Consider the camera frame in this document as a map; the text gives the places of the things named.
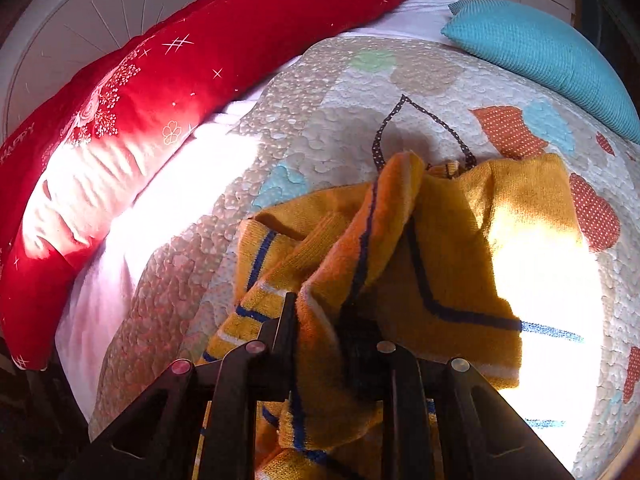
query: yellow towel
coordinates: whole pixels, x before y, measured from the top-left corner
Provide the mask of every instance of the yellow towel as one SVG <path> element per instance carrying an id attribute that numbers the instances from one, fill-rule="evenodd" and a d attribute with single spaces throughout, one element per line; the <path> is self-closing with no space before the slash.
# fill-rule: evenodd
<path id="1" fill-rule="evenodd" d="M 342 309 L 377 320 L 385 338 L 423 358 L 464 356 L 499 388 L 517 385 L 520 333 L 555 330 L 516 317 L 494 263 L 516 265 L 526 247 L 549 258 L 584 249 L 560 158 L 492 160 L 457 175 L 455 164 L 427 170 L 398 153 L 372 184 L 314 192 L 243 222 L 236 311 L 200 363 L 257 337 L 286 292 L 298 294 L 295 388 L 258 407 L 258 478 L 380 476 L 382 414 L 344 385 Z"/>

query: heart pattern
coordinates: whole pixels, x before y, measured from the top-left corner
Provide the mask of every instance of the heart pattern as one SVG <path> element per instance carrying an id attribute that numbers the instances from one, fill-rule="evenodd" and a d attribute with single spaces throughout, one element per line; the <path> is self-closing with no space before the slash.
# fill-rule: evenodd
<path id="1" fill-rule="evenodd" d="M 580 175 L 569 177 L 578 225 L 593 253 L 613 247 L 620 237 L 620 221 L 609 203 Z"/>
<path id="2" fill-rule="evenodd" d="M 626 381 L 622 395 L 622 402 L 625 404 L 631 400 L 638 380 L 640 380 L 640 348 L 632 346 L 629 354 L 629 364 L 626 368 Z"/>
<path id="3" fill-rule="evenodd" d="M 607 137 L 605 137 L 603 134 L 601 134 L 600 132 L 598 132 L 596 134 L 596 142 L 600 145 L 600 147 L 607 153 L 609 153 L 609 155 L 613 155 L 616 156 L 616 153 L 613 151 L 613 148 L 611 147 L 611 144 L 609 143 L 609 141 L 607 140 Z"/>
<path id="4" fill-rule="evenodd" d="M 531 133 L 519 108 L 489 106 L 470 111 L 478 119 L 489 142 L 502 156 L 521 160 L 545 153 L 548 142 Z"/>
<path id="5" fill-rule="evenodd" d="M 533 135 L 546 140 L 563 153 L 575 151 L 574 133 L 558 110 L 547 100 L 537 100 L 522 109 L 522 120 Z"/>

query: fabric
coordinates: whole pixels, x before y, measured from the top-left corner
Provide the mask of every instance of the fabric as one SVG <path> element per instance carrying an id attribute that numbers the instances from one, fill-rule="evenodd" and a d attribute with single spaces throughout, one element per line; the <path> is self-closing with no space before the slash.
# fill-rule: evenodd
<path id="1" fill-rule="evenodd" d="M 356 400 L 340 366 L 334 327 L 347 309 L 418 356 L 483 366 L 497 388 L 518 384 L 522 332 L 539 335 L 540 348 L 558 336 L 526 321 L 539 305 L 514 308 L 496 283 L 542 254 L 565 263 L 588 254 L 562 161 L 492 160 L 453 178 L 456 168 L 425 173 L 415 153 L 402 152 L 372 184 L 321 190 L 242 223 L 237 306 L 199 364 L 256 338 L 286 292 L 297 292 L 295 385 L 284 403 L 258 407 L 258 478 L 331 478 L 340 468 L 379 477 L 380 447 L 363 437 L 378 431 L 380 406 Z M 572 272 L 580 271 L 569 265 L 564 277 Z M 541 278 L 552 294 L 558 282 Z M 565 335 L 577 327 L 562 322 Z"/>
<path id="2" fill-rule="evenodd" d="M 338 37 L 415 38 L 449 44 L 440 29 L 451 17 L 448 4 L 453 1 L 405 0 L 382 18 Z M 149 257 L 212 211 L 223 187 L 253 162 L 254 144 L 227 134 L 252 110 L 274 76 L 194 129 L 135 203 L 111 223 L 94 258 L 76 277 L 56 330 L 56 349 L 87 420 L 95 404 L 102 359 L 130 308 Z M 236 156 L 230 159 L 220 153 Z"/>
<path id="3" fill-rule="evenodd" d="M 58 119 L 63 134 L 33 121 L 30 135 L 62 135 L 65 143 L 48 160 L 17 233 L 0 240 L 2 330 L 18 366 L 46 366 L 75 276 L 111 221 L 207 114 L 315 42 L 401 1 L 213 0 L 170 20 L 120 60 L 110 55 L 103 63 L 112 68 L 74 114 Z M 227 30 L 238 32 L 221 41 Z"/>
<path id="4" fill-rule="evenodd" d="M 38 179 L 56 148 L 68 134 L 69 117 L 74 115 L 107 72 L 131 53 L 141 40 L 149 38 L 158 30 L 189 16 L 193 11 L 212 4 L 215 0 L 196 0 L 168 17 L 164 22 L 151 27 L 142 36 L 132 38 L 125 46 L 97 59 L 79 70 L 51 99 L 40 105 L 16 128 L 0 147 L 0 182 L 12 182 L 11 186 L 0 186 L 0 204 L 3 208 L 0 222 L 0 269 L 2 250 L 7 251 L 18 229 L 24 208 Z M 13 182 L 14 176 L 20 179 Z"/>
<path id="5" fill-rule="evenodd" d="M 495 114 L 473 112 L 489 107 Z M 513 119 L 510 107 L 523 112 L 526 128 L 501 129 Z M 562 121 L 572 142 L 554 134 Z M 640 146 L 552 90 L 460 49 L 415 40 L 330 38 L 316 44 L 274 78 L 226 135 L 244 142 L 238 155 L 256 149 L 254 161 L 223 182 L 184 183 L 185 194 L 226 186 L 209 213 L 166 238 L 149 258 L 104 355 L 92 438 L 174 359 L 197 361 L 234 310 L 244 218 L 300 193 L 371 182 L 380 155 L 388 160 L 402 150 L 432 164 L 455 160 L 471 168 L 500 158 L 498 148 L 511 140 L 511 156 L 522 158 L 526 147 L 518 140 L 524 133 L 545 135 L 545 153 L 560 156 L 570 174 L 609 203 L 620 226 L 617 240 L 608 237 L 614 231 L 599 238 L 611 247 L 585 253 L 581 261 L 549 260 L 541 253 L 496 273 L 502 277 L 498 294 L 514 312 L 535 312 L 526 321 L 556 328 L 550 333 L 557 335 L 521 334 L 519 385 L 503 394 L 567 469 L 577 478 L 597 479 L 640 413 L 639 387 L 628 403 L 622 400 L 630 350 L 640 347 L 640 164 L 630 158 L 640 159 Z M 602 148 L 598 133 L 615 155 Z M 208 157 L 214 166 L 228 160 L 214 150 Z M 588 198 L 585 190 L 576 188 L 574 205 Z M 604 208 L 594 206 L 596 201 L 585 200 L 585 218 L 605 219 Z M 154 222 L 134 222 L 130 231 L 153 229 Z M 613 227 L 584 225 L 589 236 Z M 576 265 L 579 272 L 566 272 Z M 538 286 L 552 280 L 553 292 Z M 561 314 L 566 319 L 559 320 Z M 574 339 L 565 339 L 562 330 Z M 509 370 L 493 374 L 500 371 L 508 378 Z"/>
<path id="6" fill-rule="evenodd" d="M 604 56 L 577 30 L 506 0 L 461 0 L 442 33 L 474 56 L 523 75 L 640 144 L 638 112 Z"/>

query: blue stripe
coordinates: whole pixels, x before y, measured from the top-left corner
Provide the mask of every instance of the blue stripe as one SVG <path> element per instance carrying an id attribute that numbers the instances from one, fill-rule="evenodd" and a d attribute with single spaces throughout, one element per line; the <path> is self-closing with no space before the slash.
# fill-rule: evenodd
<path id="1" fill-rule="evenodd" d="M 373 226 L 373 213 L 376 211 L 376 202 L 378 201 L 378 180 L 376 179 L 371 186 L 371 206 L 369 207 L 369 216 L 367 216 L 367 226 L 364 232 L 360 235 L 360 254 L 358 256 L 358 263 L 356 264 L 356 270 L 353 273 L 353 279 L 351 280 L 351 290 L 347 299 L 344 300 L 343 305 L 349 305 L 353 303 L 360 293 L 364 282 L 367 279 L 368 267 L 369 267 L 369 238 L 371 236 L 371 229 Z"/>
<path id="2" fill-rule="evenodd" d="M 319 465 L 325 466 L 328 470 L 338 473 L 338 475 L 348 480 L 364 480 L 362 476 L 350 469 L 341 462 L 338 462 L 334 457 L 327 455 L 324 451 L 303 451 L 303 455 Z"/>
<path id="3" fill-rule="evenodd" d="M 566 424 L 564 420 L 543 420 L 540 418 L 526 418 L 524 421 L 531 428 L 564 428 Z"/>
<path id="4" fill-rule="evenodd" d="M 298 348 L 298 330 L 293 331 L 291 347 Z M 298 391 L 298 366 L 296 355 L 292 359 L 292 376 L 294 378 L 291 387 L 291 426 L 293 428 L 293 447 L 296 451 L 305 451 L 305 412 L 302 408 L 302 399 Z"/>
<path id="5" fill-rule="evenodd" d="M 422 298 L 422 304 L 434 316 L 444 321 L 453 323 L 469 323 L 479 326 L 490 326 L 492 328 L 500 328 L 502 330 L 513 330 L 515 332 L 535 332 L 539 334 L 549 335 L 551 337 L 559 337 L 569 341 L 584 342 L 584 339 L 572 332 L 558 330 L 550 326 L 538 325 L 536 323 L 523 323 L 519 319 L 510 319 L 507 317 L 492 316 L 482 312 L 472 312 L 469 310 L 458 310 L 440 304 L 431 292 L 427 273 L 424 269 L 422 256 L 420 255 L 420 245 L 415 231 L 415 219 L 409 218 L 406 229 L 407 239 L 409 242 L 409 250 L 411 260 L 414 266 L 415 278 L 418 283 L 418 290 Z"/>
<path id="6" fill-rule="evenodd" d="M 278 428 L 280 426 L 280 419 L 273 415 L 265 406 L 262 407 L 262 416 L 264 420 L 266 420 L 269 424 L 271 424 L 274 428 Z"/>
<path id="7" fill-rule="evenodd" d="M 256 312 L 255 310 L 247 310 L 244 306 L 238 305 L 236 306 L 236 314 L 240 317 L 250 317 L 251 319 L 255 319 L 257 322 L 264 323 L 265 321 L 270 320 L 269 316 L 265 316 L 260 312 Z"/>
<path id="8" fill-rule="evenodd" d="M 202 358 L 207 362 L 207 363 L 212 363 L 214 361 L 217 361 L 217 359 L 215 357 L 213 357 L 213 355 L 211 355 L 209 352 L 207 352 L 206 350 L 202 353 Z"/>
<path id="9" fill-rule="evenodd" d="M 567 332 L 566 330 L 560 330 L 559 328 L 553 328 L 551 326 L 540 325 L 538 323 L 527 323 L 523 321 L 522 331 L 548 335 L 550 337 L 559 337 L 576 343 L 584 343 L 584 338 L 581 335 L 574 334 L 573 332 Z"/>
<path id="10" fill-rule="evenodd" d="M 251 268 L 251 274 L 249 274 L 249 281 L 246 284 L 246 290 L 252 288 L 255 285 L 255 282 L 258 281 L 258 276 L 260 276 L 260 270 L 262 269 L 262 264 L 264 263 L 264 259 L 269 251 L 269 247 L 271 247 L 271 242 L 276 237 L 276 231 L 269 231 L 267 235 L 262 240 L 260 244 L 260 248 L 258 249 L 258 253 L 255 255 L 254 265 Z"/>

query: quilted bedspread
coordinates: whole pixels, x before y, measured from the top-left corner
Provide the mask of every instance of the quilted bedspread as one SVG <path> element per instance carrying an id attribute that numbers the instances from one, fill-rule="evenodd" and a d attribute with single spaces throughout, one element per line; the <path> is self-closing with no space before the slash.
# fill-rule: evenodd
<path id="1" fill-rule="evenodd" d="M 558 303 L 559 317 L 580 312 L 591 329 L 579 340 L 550 336 L 544 356 L 527 353 L 523 338 L 520 385 L 502 393 L 576 478 L 598 477 L 640 408 L 637 147 L 555 92 L 469 54 L 380 38 L 316 44 L 229 135 L 256 139 L 255 161 L 211 214 L 149 260 L 104 357 L 93 437 L 172 360 L 201 357 L 232 309 L 242 218 L 313 190 L 371 181 L 380 153 L 411 149 L 431 164 L 470 168 L 546 152 L 570 173 L 593 272 L 562 298 L 534 286 L 523 294 Z"/>

